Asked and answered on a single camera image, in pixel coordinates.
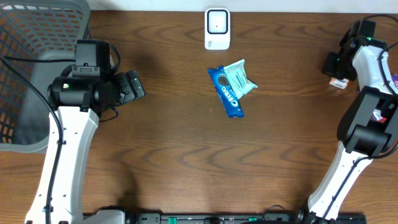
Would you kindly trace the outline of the orange tissue pocket pack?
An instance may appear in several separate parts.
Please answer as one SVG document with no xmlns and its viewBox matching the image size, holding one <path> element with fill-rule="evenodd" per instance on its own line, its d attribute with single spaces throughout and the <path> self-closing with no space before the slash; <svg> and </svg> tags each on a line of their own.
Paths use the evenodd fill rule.
<svg viewBox="0 0 398 224">
<path fill-rule="evenodd" d="M 340 89 L 345 89 L 348 86 L 349 80 L 344 78 L 344 79 L 338 79 L 338 78 L 331 78 L 329 84 L 331 86 L 340 88 Z"/>
</svg>

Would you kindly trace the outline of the teal packet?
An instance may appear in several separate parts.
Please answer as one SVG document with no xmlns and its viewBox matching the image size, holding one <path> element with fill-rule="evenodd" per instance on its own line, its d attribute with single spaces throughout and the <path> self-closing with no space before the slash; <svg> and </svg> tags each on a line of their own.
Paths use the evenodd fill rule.
<svg viewBox="0 0 398 224">
<path fill-rule="evenodd" d="M 240 99 L 245 94 L 258 86 L 247 78 L 245 59 L 241 59 L 223 68 L 234 94 Z"/>
</svg>

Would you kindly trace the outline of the blue snack bar wrapper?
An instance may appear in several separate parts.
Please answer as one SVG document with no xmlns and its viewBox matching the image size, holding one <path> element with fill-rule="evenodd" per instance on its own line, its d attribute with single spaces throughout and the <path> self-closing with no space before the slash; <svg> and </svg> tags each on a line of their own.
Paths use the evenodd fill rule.
<svg viewBox="0 0 398 224">
<path fill-rule="evenodd" d="M 230 118 L 243 118 L 244 113 L 241 109 L 238 98 L 229 84 L 223 66 L 209 68 L 208 74 L 215 86 L 220 101 L 222 102 L 226 114 Z"/>
</svg>

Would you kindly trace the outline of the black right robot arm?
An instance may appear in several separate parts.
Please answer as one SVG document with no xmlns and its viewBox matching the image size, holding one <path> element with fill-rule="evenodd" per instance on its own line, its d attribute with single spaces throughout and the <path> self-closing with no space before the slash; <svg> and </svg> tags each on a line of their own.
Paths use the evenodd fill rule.
<svg viewBox="0 0 398 224">
<path fill-rule="evenodd" d="M 388 67 L 389 46 L 359 35 L 341 42 L 324 72 L 357 78 L 359 93 L 342 117 L 338 148 L 321 184 L 299 211 L 298 223 L 334 223 L 341 204 L 365 168 L 397 150 L 397 77 Z"/>
</svg>

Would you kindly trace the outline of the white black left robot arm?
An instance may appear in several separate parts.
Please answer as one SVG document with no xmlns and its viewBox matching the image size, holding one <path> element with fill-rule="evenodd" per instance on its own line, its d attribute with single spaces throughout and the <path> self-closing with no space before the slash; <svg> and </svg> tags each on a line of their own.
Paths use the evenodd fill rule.
<svg viewBox="0 0 398 224">
<path fill-rule="evenodd" d="M 48 87 L 50 129 L 44 166 L 26 223 L 89 223 L 113 218 L 125 222 L 124 212 L 85 219 L 82 191 L 90 144 L 101 113 L 145 95 L 137 72 L 104 75 L 92 67 L 72 70 Z"/>
</svg>

